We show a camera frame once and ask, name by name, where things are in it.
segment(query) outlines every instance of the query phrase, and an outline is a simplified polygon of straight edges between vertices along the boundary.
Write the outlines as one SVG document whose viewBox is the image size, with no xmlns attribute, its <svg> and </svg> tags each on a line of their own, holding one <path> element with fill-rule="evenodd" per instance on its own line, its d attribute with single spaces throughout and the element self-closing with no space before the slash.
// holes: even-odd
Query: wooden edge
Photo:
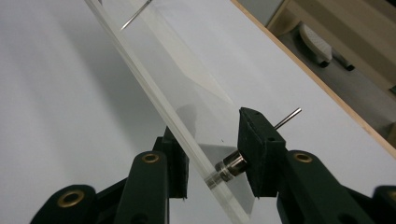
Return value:
<svg viewBox="0 0 396 224">
<path fill-rule="evenodd" d="M 388 142 L 396 147 L 396 122 L 394 122 L 390 128 L 390 133 L 388 135 Z"/>
<path fill-rule="evenodd" d="M 239 4 L 241 7 L 242 7 L 242 5 L 238 2 L 238 1 L 236 1 L 236 0 L 231 0 L 235 5 L 236 4 Z M 286 9 L 286 6 L 288 5 L 288 3 L 289 3 L 289 1 L 290 0 L 284 0 L 281 4 L 280 4 L 280 6 L 279 6 L 279 8 L 277 9 L 277 11 L 275 12 L 275 14 L 274 14 L 274 16 L 271 18 L 271 20 L 268 22 L 268 24 L 267 24 L 267 27 L 266 27 L 266 30 L 271 30 L 272 28 L 273 28 L 273 26 L 275 25 L 275 23 L 276 23 L 276 20 L 280 17 L 280 15 L 282 14 L 282 12 Z"/>
<path fill-rule="evenodd" d="M 237 0 L 231 2 L 238 7 L 254 24 L 256 24 L 280 49 L 282 49 L 303 71 L 311 77 L 338 105 L 340 105 L 350 117 L 352 117 L 374 140 L 383 147 L 395 160 L 396 149 L 376 132 L 364 119 L 361 118 L 347 103 L 345 103 L 332 89 L 330 89 L 314 72 L 312 72 L 303 62 L 300 61 L 285 45 L 283 45 L 264 25 L 262 25 L 247 9 Z"/>
</svg>

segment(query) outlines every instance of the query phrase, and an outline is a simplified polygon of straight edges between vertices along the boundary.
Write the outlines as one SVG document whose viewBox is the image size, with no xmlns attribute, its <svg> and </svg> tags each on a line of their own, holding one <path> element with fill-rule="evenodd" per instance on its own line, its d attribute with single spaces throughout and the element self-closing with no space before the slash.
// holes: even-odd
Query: white surface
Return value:
<svg viewBox="0 0 396 224">
<path fill-rule="evenodd" d="M 222 75 L 217 82 L 237 106 L 274 122 L 300 106 L 304 112 L 280 130 L 288 149 L 316 154 L 340 182 L 368 195 L 396 184 L 394 159 L 229 1 L 186 3 L 196 23 L 172 23 Z M 2 223 L 28 222 L 64 186 L 101 190 L 124 178 L 163 131 L 83 1 L 0 2 Z M 279 223 L 273 201 L 255 203 L 252 223 Z M 171 200 L 170 216 L 171 223 L 228 222 L 192 167 L 189 199 Z"/>
</svg>

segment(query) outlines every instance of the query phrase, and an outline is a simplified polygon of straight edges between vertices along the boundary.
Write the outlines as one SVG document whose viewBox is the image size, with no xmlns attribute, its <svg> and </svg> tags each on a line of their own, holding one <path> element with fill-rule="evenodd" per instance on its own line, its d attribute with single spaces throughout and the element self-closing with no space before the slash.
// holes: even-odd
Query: metal pin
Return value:
<svg viewBox="0 0 396 224">
<path fill-rule="evenodd" d="M 282 127 L 285 123 L 287 123 L 289 120 L 294 118 L 296 115 L 298 115 L 301 111 L 303 111 L 300 107 L 298 107 L 296 110 L 294 110 L 291 114 L 289 114 L 285 119 L 282 119 L 274 128 L 277 130 L 278 128 Z"/>
<path fill-rule="evenodd" d="M 139 10 L 136 11 L 136 13 L 129 19 L 125 24 L 121 27 L 120 31 L 124 30 L 151 2 L 152 0 L 148 0 L 145 5 L 143 5 Z"/>
</svg>

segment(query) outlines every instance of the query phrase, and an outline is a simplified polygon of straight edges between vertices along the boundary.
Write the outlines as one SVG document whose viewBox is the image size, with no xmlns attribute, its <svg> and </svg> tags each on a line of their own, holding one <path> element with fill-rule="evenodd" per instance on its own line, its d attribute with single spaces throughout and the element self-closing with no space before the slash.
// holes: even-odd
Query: brass insert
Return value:
<svg viewBox="0 0 396 224">
<path fill-rule="evenodd" d="M 58 206 L 71 207 L 82 201 L 84 192 L 80 189 L 69 190 L 58 199 Z"/>
<path fill-rule="evenodd" d="M 155 155 L 152 153 L 147 154 L 142 158 L 142 160 L 146 163 L 154 163 L 154 162 L 158 161 L 159 159 L 160 159 L 160 157 L 158 155 Z"/>
<path fill-rule="evenodd" d="M 391 190 L 388 192 L 389 197 L 396 202 L 396 190 Z"/>
<path fill-rule="evenodd" d="M 312 161 L 312 158 L 304 153 L 294 153 L 294 159 L 305 163 L 309 163 Z"/>
</svg>

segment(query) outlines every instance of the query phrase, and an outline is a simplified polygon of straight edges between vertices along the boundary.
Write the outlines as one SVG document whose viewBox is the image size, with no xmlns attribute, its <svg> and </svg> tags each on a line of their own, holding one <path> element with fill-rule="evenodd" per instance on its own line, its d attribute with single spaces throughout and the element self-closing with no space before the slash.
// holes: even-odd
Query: metal cylinder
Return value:
<svg viewBox="0 0 396 224">
<path fill-rule="evenodd" d="M 215 168 L 219 176 L 225 182 L 232 180 L 235 176 L 244 173 L 248 163 L 245 161 L 238 150 L 226 157 L 223 161 L 216 164 Z"/>
</svg>

